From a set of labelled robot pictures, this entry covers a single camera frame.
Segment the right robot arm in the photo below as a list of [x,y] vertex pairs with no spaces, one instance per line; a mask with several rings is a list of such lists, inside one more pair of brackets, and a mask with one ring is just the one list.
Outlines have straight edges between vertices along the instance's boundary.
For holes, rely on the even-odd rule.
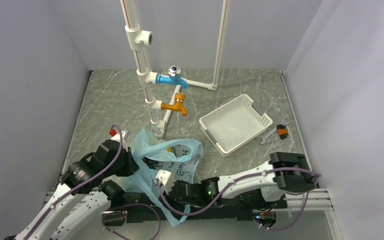
[[231,175],[207,178],[199,183],[176,180],[164,183],[164,195],[179,204],[221,206],[248,193],[256,193],[256,203],[267,208],[286,193],[315,189],[320,173],[310,170],[304,154],[274,152],[269,160],[252,169]]

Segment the light blue plastic bag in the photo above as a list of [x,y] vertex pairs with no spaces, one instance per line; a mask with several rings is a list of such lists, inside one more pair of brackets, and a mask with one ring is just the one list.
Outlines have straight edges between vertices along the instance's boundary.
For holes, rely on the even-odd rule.
[[144,127],[129,142],[134,161],[139,170],[123,181],[123,189],[129,193],[144,193],[152,203],[161,208],[172,227],[183,223],[187,217],[175,217],[159,200],[155,183],[159,170],[172,173],[174,180],[194,182],[196,169],[204,155],[200,141],[191,138],[163,140]]

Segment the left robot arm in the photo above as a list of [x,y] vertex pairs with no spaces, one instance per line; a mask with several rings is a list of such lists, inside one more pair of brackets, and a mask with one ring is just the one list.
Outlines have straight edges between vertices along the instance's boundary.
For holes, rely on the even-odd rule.
[[108,177],[129,177],[138,169],[125,140],[106,140],[95,152],[70,164],[39,214],[7,239],[69,240],[101,212],[123,205],[124,190]]

